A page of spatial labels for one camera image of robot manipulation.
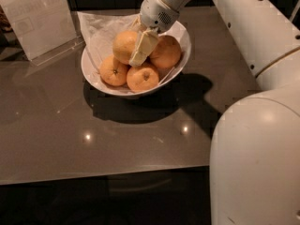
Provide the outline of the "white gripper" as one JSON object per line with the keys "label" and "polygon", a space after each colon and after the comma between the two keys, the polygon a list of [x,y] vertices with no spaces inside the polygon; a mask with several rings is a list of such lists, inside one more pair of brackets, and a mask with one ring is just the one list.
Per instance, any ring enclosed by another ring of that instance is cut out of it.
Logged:
{"label": "white gripper", "polygon": [[178,18],[179,13],[162,0],[143,0],[140,17],[137,16],[130,26],[131,30],[139,33],[129,64],[141,66],[158,45],[158,33],[168,31]]}

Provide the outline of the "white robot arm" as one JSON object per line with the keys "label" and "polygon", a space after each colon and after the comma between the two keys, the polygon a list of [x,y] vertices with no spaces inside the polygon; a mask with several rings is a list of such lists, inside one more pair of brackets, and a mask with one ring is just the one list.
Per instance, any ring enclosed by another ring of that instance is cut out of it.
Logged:
{"label": "white robot arm", "polygon": [[[131,64],[190,0],[143,0]],[[300,225],[300,42],[268,0],[212,0],[261,90],[218,120],[210,150],[212,225]]]}

